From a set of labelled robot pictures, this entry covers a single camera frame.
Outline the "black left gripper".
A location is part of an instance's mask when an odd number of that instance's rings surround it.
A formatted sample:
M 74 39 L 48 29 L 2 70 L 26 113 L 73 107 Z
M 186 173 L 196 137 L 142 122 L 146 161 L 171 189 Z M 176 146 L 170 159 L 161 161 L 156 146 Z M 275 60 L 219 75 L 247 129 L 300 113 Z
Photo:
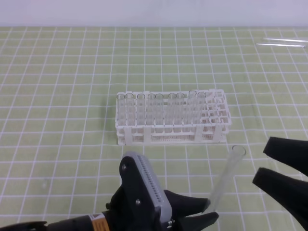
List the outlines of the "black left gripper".
M 163 190 L 148 158 L 126 152 L 120 162 L 121 186 L 106 205 L 113 231 L 202 231 L 213 225 L 219 214 L 204 212 L 208 198 L 188 197 Z

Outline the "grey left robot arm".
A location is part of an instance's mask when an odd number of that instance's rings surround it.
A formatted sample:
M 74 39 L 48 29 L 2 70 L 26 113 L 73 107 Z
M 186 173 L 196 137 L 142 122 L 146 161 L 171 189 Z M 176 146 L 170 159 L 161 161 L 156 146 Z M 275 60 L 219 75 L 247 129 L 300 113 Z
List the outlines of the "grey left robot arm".
M 201 231 L 218 213 L 204 211 L 207 198 L 194 198 L 161 188 L 149 159 L 126 152 L 119 165 L 120 187 L 106 211 L 54 223 L 32 221 L 2 227 L 3 231 Z

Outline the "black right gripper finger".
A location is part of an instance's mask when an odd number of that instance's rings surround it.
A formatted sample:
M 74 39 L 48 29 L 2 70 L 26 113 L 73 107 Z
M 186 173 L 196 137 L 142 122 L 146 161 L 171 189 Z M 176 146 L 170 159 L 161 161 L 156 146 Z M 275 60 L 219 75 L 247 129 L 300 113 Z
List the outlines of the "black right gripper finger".
M 252 183 L 276 200 L 308 229 L 308 183 L 267 168 L 259 168 Z
M 308 175 L 308 141 L 270 137 L 263 153 Z

